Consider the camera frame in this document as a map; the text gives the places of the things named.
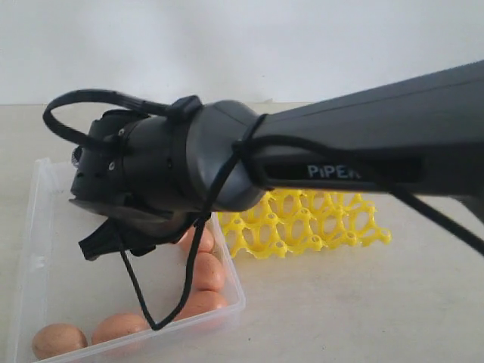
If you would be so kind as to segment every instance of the yellow plastic lattice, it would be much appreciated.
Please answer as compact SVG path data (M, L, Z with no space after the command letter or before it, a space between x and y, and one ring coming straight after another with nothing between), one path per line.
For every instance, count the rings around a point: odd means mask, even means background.
M246 250L266 259L343 244L387 244L391 234L377 225L375 211L373 202L360 194L276 190L246 212L219 213L219 221L232 257Z

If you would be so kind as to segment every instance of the brown egg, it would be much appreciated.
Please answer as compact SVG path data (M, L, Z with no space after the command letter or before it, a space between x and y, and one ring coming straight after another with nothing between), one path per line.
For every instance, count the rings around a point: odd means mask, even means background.
M104 319L92 334L92 344L99 344L147 330L150 326L140 315L132 312L120 313Z
M185 307L176 316L175 321L190 318L191 316L211 312L227 306L227 300L214 291L197 291L188 297Z
M180 239L177 243L178 246L186 253L190 251L191 242L194 239L195 227L188 229L187 233ZM212 232L207 228L202 233L202 239L200 240L200 246L198 247L198 252L211 252L215 246L215 239L213 238Z
M51 324L33 337L32 349L37 359L47 359L88 346L84 333L71 324Z
M225 283L222 263L210 253L198 253L194 265L193 286L198 290L219 292Z

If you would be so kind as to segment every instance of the table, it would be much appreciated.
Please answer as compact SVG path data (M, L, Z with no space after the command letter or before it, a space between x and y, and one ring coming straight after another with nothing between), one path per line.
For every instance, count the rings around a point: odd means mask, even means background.
M273 113L297 104L250 104ZM87 130L105 106L65 107ZM42 106L0 107L0 357L35 159L65 161L71 144L42 124ZM477 362L484 360L484 261L441 228L383 195L375 201L390 245L347 247L286 259L235 259L247 295L240 326L177 342L153 362ZM457 202L426 198L484 235Z

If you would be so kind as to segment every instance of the robotic arm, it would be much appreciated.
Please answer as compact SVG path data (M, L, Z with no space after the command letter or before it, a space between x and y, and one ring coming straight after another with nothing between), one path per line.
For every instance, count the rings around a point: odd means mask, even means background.
M44 121L79 145L72 203L108 217L80 242L86 259L142 256L207 213L251 208L271 188L390 193L484 253L482 240L413 196L453 197L484 222L482 95L484 61L272 115L236 101L190 96L168 106L81 90L53 100ZM85 135L51 113L79 102L123 109ZM158 329L170 317L147 318Z

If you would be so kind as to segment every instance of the clear plastic container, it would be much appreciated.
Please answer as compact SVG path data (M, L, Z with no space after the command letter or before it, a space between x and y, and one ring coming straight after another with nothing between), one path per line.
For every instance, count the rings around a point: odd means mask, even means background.
M36 162L20 259L19 290L12 319L8 363L37 361L31 349L34 334L47 324L75 324L88 340L96 325L118 312L140 312L135 291L118 253L85 261L78 242L104 218L68 200L75 169L69 163ZM138 334L59 355L44 363L105 363L153 361L163 347L177 340L235 327L245 308L245 296L225 245L217 218L209 226L216 238L216 255L227 279L222 290L228 307L171 323L159 331ZM174 245L162 245L142 257L130 257L148 308L159 321L179 301L186 256Z

